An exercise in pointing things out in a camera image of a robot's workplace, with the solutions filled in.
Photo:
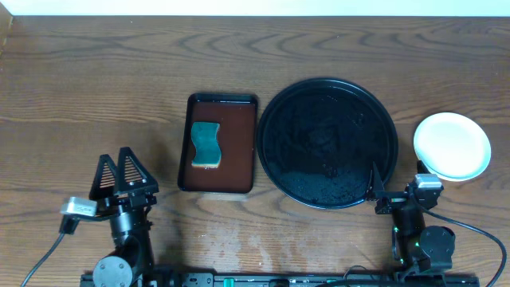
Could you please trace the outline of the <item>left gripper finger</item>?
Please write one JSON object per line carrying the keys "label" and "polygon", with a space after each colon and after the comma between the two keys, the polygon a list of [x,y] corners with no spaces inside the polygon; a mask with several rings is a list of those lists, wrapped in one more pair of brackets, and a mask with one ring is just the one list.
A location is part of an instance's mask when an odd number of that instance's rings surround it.
{"label": "left gripper finger", "polygon": [[152,195],[159,191],[154,177],[135,156],[132,149],[122,147],[116,168],[114,195]]}
{"label": "left gripper finger", "polygon": [[101,155],[89,192],[90,200],[101,200],[113,196],[116,183],[116,165],[110,155]]}

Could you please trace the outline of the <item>rectangular brown water tray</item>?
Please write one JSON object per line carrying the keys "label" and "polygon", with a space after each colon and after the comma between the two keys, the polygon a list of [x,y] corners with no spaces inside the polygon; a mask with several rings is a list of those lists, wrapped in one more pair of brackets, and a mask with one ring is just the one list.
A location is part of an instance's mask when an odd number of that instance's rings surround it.
{"label": "rectangular brown water tray", "polygon": [[[183,191],[246,194],[253,187],[257,97],[249,94],[197,92],[189,96],[178,173]],[[197,146],[192,131],[198,123],[218,125],[214,134],[219,163],[195,164]]]}

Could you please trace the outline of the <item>green yellow sponge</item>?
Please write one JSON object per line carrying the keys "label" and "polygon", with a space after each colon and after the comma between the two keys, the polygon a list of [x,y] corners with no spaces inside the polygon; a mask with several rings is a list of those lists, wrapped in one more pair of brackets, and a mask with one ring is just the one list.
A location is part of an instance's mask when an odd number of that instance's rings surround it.
{"label": "green yellow sponge", "polygon": [[193,167],[205,169],[218,168],[222,151],[218,143],[219,123],[194,122],[191,128],[191,140],[195,148]]}

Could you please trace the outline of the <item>light green plate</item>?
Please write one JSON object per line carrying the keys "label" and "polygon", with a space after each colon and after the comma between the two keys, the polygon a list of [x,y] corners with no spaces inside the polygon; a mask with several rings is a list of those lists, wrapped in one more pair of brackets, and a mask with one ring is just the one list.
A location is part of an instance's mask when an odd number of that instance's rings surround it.
{"label": "light green plate", "polygon": [[426,117],[414,132],[413,146],[415,154],[492,153],[489,138],[481,126],[453,112]]}

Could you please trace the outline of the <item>light blue front plate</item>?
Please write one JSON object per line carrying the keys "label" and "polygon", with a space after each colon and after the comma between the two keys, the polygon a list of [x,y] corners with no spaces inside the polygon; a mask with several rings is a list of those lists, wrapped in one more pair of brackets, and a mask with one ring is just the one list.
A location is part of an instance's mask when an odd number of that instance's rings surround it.
{"label": "light blue front plate", "polygon": [[417,153],[416,156],[430,173],[437,175],[440,179],[462,182],[481,175],[490,164],[492,153],[454,153],[453,155]]}

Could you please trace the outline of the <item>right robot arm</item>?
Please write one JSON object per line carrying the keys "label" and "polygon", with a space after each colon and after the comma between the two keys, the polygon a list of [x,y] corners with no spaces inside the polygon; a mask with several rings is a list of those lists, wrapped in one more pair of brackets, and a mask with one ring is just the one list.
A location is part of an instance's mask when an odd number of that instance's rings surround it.
{"label": "right robot arm", "polygon": [[392,253],[402,264],[394,272],[396,281],[443,276],[452,268],[454,232],[444,226],[427,226],[423,216],[437,205],[443,190],[437,175],[426,172],[416,174],[404,191],[386,191],[377,165],[372,165],[367,200],[376,202],[376,214],[392,217]]}

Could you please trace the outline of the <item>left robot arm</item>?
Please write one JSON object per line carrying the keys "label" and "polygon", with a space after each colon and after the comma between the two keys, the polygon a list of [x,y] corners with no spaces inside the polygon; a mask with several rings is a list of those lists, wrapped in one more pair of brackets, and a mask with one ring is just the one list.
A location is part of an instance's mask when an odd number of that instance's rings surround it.
{"label": "left robot arm", "polygon": [[92,271],[95,286],[122,287],[137,283],[154,269],[147,215],[157,203],[159,186],[132,149],[122,147],[118,162],[101,155],[89,198],[97,203],[96,217],[110,223],[115,249]]}

